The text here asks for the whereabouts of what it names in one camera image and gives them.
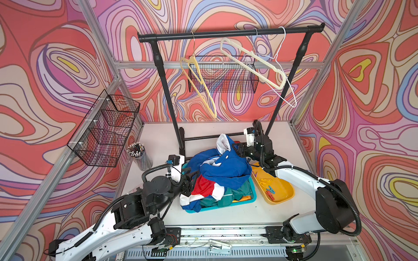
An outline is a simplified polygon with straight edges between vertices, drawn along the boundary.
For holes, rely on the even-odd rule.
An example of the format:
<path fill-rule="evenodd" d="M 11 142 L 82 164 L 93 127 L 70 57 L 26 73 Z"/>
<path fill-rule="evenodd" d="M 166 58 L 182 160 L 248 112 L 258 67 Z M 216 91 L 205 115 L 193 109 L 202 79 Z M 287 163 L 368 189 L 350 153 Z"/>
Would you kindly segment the blue white red jacket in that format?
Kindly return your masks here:
<path fill-rule="evenodd" d="M 195 174 L 194 186 L 189 196 L 180 195 L 183 210 L 198 213 L 254 199 L 252 168 L 238 156 L 235 145 L 229 136 L 221 134 L 216 148 L 202 151 L 188 161 L 186 166 Z"/>

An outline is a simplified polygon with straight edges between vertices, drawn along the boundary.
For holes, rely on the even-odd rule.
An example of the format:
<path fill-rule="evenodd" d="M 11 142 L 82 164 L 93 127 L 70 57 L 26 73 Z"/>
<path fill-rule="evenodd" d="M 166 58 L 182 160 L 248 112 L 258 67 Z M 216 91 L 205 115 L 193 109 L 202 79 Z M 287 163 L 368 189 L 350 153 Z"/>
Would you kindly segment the teal green jacket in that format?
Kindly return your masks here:
<path fill-rule="evenodd" d="M 247 202 L 254 199 L 253 189 L 251 187 L 251 183 L 247 180 L 243 185 L 237 189 L 227 188 L 225 189 L 225 193 L 220 200 L 216 200 L 212 196 L 208 196 L 202 200 L 200 200 L 200 205 L 202 208 L 223 208 L 229 207 L 233 204 Z"/>

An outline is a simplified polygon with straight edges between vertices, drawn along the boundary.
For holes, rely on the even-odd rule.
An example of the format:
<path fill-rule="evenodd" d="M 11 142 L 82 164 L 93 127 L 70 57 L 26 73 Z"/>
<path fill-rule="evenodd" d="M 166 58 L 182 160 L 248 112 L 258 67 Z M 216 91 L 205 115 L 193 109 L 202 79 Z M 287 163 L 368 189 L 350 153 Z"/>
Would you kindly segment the red clothespin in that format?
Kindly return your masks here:
<path fill-rule="evenodd" d="M 270 201 L 275 201 L 275 198 L 270 191 L 266 191 L 265 194 L 267 195 Z"/>

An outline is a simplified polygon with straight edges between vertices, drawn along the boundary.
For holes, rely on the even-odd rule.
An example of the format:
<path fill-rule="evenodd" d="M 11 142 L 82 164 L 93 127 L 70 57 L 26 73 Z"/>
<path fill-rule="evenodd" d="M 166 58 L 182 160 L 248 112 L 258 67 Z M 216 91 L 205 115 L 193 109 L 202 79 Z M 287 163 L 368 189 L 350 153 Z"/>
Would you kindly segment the white wire hanger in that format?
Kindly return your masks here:
<path fill-rule="evenodd" d="M 291 103 L 291 102 L 289 102 L 289 101 L 286 100 L 286 94 L 284 94 L 284 89 L 282 89 L 282 92 L 280 94 L 280 100 L 283 101 L 283 102 L 285 102 L 286 104 L 288 104 L 291 108 L 296 108 L 296 106 L 298 105 L 298 102 L 297 102 L 297 99 L 296 99 L 295 92 L 294 92 L 294 90 L 291 87 L 291 83 L 290 83 L 290 81 L 288 79 L 288 76 L 285 73 L 282 65 L 278 62 L 279 52 L 280 52 L 280 50 L 282 48 L 282 45 L 283 45 L 283 43 L 284 43 L 284 41 L 286 39 L 286 29 L 285 29 L 284 26 L 279 26 L 278 28 L 283 30 L 284 36 L 283 36 L 283 39 L 281 40 L 281 42 L 279 44 L 279 47 L 276 49 L 276 51 L 274 53 L 274 56 L 271 57 L 271 56 L 268 56 L 266 54 L 263 54 L 262 56 L 263 57 L 270 58 L 271 60 L 273 60 L 279 66 L 279 72 L 282 72 L 284 74 L 284 76 L 281 76 L 281 79 L 283 80 L 282 83 L 284 84 L 284 87 L 286 87 L 286 84 L 287 84 L 287 86 L 290 88 L 290 90 L 292 92 L 292 95 L 293 95 L 293 101 L 294 101 L 294 103 Z"/>

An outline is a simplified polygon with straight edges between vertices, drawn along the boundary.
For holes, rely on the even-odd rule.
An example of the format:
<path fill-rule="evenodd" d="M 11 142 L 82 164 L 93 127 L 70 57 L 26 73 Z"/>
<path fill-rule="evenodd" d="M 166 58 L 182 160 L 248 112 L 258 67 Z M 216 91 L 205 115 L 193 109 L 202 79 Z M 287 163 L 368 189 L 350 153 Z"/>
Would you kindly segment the metal hanger of teal jacket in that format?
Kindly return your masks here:
<path fill-rule="evenodd" d="M 238 59 L 236 56 L 232 55 L 230 52 L 228 52 L 224 45 L 234 47 L 236 50 L 243 53 L 243 59 Z M 281 76 L 284 76 L 282 72 L 279 72 L 279 67 L 276 67 L 274 64 L 271 64 L 270 62 L 264 60 L 263 56 L 260 56 L 258 53 L 255 53 L 253 50 L 247 50 L 245 49 L 241 44 L 238 44 L 234 40 L 230 38 L 222 38 L 220 41 L 220 51 L 221 53 L 228 57 L 231 61 L 237 63 L 245 70 L 249 71 L 250 73 L 254 74 L 259 78 L 259 80 L 262 80 L 262 82 L 266 83 L 271 88 L 274 88 L 276 90 L 282 90 L 284 89 L 284 84 L 281 82 L 278 84 L 277 82 L 271 81 L 268 77 L 265 77 L 263 74 L 261 74 L 255 66 L 250 65 L 250 62 L 246 62 L 245 59 L 249 58 L 255 63 L 261 63 L 267 69 L 272 70 L 275 74 L 278 74 L 281 78 Z"/>

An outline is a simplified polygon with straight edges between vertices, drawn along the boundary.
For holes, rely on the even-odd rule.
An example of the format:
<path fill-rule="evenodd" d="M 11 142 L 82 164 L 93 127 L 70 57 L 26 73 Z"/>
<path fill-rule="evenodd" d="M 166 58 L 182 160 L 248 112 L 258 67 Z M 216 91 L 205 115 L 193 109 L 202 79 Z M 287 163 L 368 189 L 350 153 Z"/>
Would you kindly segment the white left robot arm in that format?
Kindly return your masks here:
<path fill-rule="evenodd" d="M 142 174 L 143 186 L 112 201 L 90 228 L 69 240 L 55 239 L 44 254 L 57 261 L 100 261 L 135 245 L 174 246 L 178 239 L 164 225 L 180 194 L 191 192 L 199 172 L 172 161 Z"/>

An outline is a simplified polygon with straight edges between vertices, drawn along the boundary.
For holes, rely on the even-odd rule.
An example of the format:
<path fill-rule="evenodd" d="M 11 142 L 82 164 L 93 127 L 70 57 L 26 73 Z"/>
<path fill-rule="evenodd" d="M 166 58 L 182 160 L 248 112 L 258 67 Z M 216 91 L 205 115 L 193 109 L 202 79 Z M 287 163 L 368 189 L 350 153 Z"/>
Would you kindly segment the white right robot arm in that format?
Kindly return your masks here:
<path fill-rule="evenodd" d="M 233 148 L 240 157 L 259 162 L 264 172 L 289 182 L 315 201 L 313 211 L 296 214 L 283 223 L 283 234 L 287 239 L 307 232 L 343 233 L 350 237 L 360 235 L 360 213 L 344 181 L 330 181 L 293 165 L 274 153 L 271 140 L 264 134 L 253 138 L 251 145 L 239 142 Z"/>

